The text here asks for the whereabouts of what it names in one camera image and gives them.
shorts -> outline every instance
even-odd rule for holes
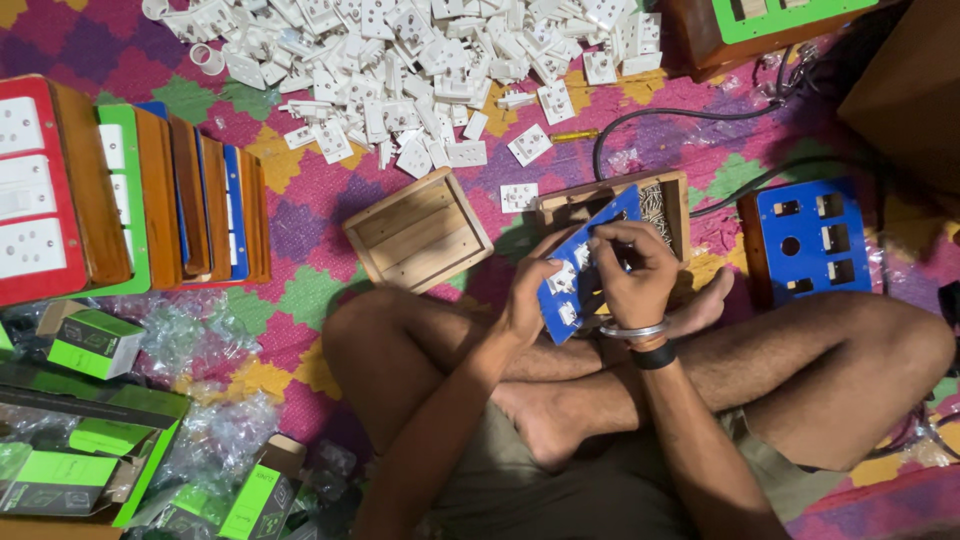
[[[782,521],[835,487],[846,473],[808,472],[754,437],[741,408],[718,416]],[[513,423],[487,403],[432,516],[460,539],[697,537],[674,491],[653,429],[617,436],[600,456],[543,471]]]

black wristband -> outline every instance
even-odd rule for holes
[[[677,358],[677,354],[673,351],[673,341],[667,339],[663,345],[660,345],[653,351],[642,353],[631,349],[630,357],[634,360],[636,367],[645,370],[654,370],[670,365],[670,363]]]

hand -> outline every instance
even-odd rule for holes
[[[550,234],[516,266],[516,276],[510,287],[507,305],[503,308],[503,314],[495,328],[516,339],[521,347],[533,345],[543,330],[537,289],[543,280],[564,267],[560,260],[544,260],[542,257],[553,251],[574,229],[576,228]]]
[[[620,266],[613,242],[626,254],[633,268],[630,274]],[[589,248],[600,271],[607,307],[620,328],[646,328],[663,320],[680,264],[653,225],[641,221],[598,225]]]

foot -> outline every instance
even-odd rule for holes
[[[671,338],[688,335],[717,322],[723,314],[723,301],[732,288],[733,270],[723,266],[689,304],[670,313],[667,335]]]
[[[562,470],[583,441],[566,414],[562,388],[554,382],[501,382],[491,396],[539,466],[551,473]]]

geometric pattern rug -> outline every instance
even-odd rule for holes
[[[315,144],[289,150],[282,136],[303,122],[276,110],[276,105],[310,99],[307,91],[281,96],[244,86],[226,71],[208,77],[187,58],[187,50],[166,27],[144,17],[135,0],[0,4],[0,78],[41,73],[87,93],[98,105],[161,100],[206,135],[260,157],[267,177],[273,280],[229,289],[228,303],[263,351],[239,369],[216,377],[228,383],[228,392],[262,389],[283,400],[280,428],[299,441],[309,444],[328,438],[361,460],[368,458],[369,443],[326,369],[320,336],[328,313],[370,288],[342,223],[413,179],[393,167],[377,170],[376,156],[356,146],[353,157],[332,165],[325,163]],[[615,85],[587,86],[582,67],[582,61],[575,61],[565,78],[576,116],[558,130],[603,128],[641,107],[755,110],[755,85],[775,76],[773,71],[755,74],[747,65],[709,85],[671,79],[658,70],[622,78]],[[524,91],[536,86],[529,80],[514,85]],[[500,212],[499,186],[537,183],[542,194],[593,178],[590,140],[555,145],[525,168],[517,163],[506,143],[534,123],[546,124],[539,106],[497,109],[493,100],[507,89],[494,84],[483,108],[490,118],[484,135],[488,164],[456,171],[495,254],[428,292],[471,309],[502,307],[516,261],[537,241],[529,215]],[[735,123],[646,117],[612,135],[607,154],[636,148],[640,163],[635,167],[682,169],[689,179],[690,207],[695,209],[726,197],[784,160],[850,151],[852,138],[837,124],[834,111],[835,105],[804,98]],[[775,183],[844,174],[853,172],[841,165],[810,165],[784,173]],[[869,199],[869,190],[865,193]],[[937,287],[960,276],[960,247],[950,241],[960,225],[896,204],[887,219],[892,243],[899,246],[889,254],[892,293],[937,311]],[[753,316],[735,209],[694,220],[690,234],[693,287],[702,286],[720,266],[730,266],[737,284],[721,322]],[[956,393],[956,380],[945,381],[939,395],[946,398],[936,408],[940,414],[960,406]],[[944,436],[960,444],[956,431]],[[916,462],[904,463],[899,456],[866,463],[834,494],[793,522],[791,532],[796,538],[846,540],[960,516],[959,479],[956,466],[925,469]]]

